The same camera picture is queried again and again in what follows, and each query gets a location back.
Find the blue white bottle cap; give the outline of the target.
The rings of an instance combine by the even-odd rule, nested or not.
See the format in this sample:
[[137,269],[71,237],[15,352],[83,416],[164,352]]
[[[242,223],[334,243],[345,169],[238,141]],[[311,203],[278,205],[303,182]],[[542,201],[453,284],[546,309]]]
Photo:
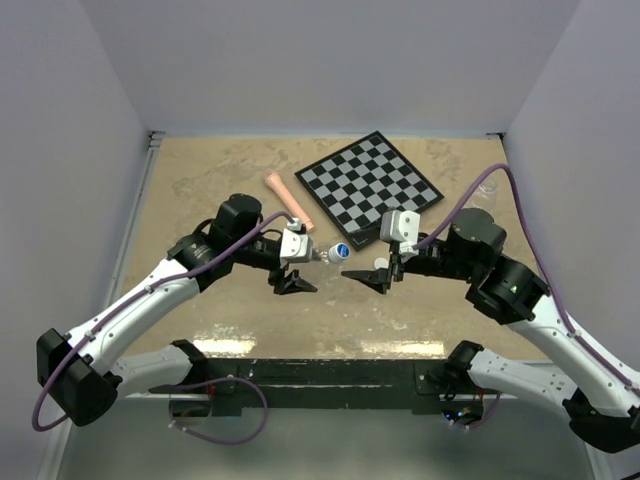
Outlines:
[[340,264],[347,260],[350,256],[350,248],[345,243],[336,243],[332,247],[329,248],[327,252],[327,257],[330,263],[332,264]]

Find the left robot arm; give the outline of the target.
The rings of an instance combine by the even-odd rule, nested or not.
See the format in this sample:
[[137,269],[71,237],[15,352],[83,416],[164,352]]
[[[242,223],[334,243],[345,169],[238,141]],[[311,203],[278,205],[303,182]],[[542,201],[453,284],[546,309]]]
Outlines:
[[[280,217],[286,226],[277,239],[268,238],[269,225]],[[210,378],[208,360],[187,340],[138,357],[123,354],[168,313],[229,275],[237,264],[266,271],[277,295],[315,291],[290,267],[312,258],[309,229],[301,218],[288,213],[265,217],[256,198],[231,195],[215,217],[180,238],[150,274],[103,312],[66,334],[51,328],[38,338],[36,369],[42,390],[31,417],[33,428],[46,428],[39,414],[47,398],[62,409],[65,419],[85,426],[132,393],[157,387],[200,390]]]

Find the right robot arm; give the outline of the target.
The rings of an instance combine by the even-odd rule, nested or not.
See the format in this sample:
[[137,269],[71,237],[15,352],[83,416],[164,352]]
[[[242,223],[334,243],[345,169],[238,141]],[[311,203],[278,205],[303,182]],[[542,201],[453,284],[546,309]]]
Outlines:
[[385,268],[344,277],[381,294],[407,274],[461,280],[472,306],[542,351],[558,372],[506,359],[480,344],[460,342],[431,378],[448,400],[493,390],[547,407],[590,446],[618,453],[639,443],[639,374],[608,352],[560,306],[550,286],[503,254],[506,232],[478,208],[464,208],[447,236],[419,248],[425,234],[409,226],[413,212],[384,214],[380,238],[389,244]]

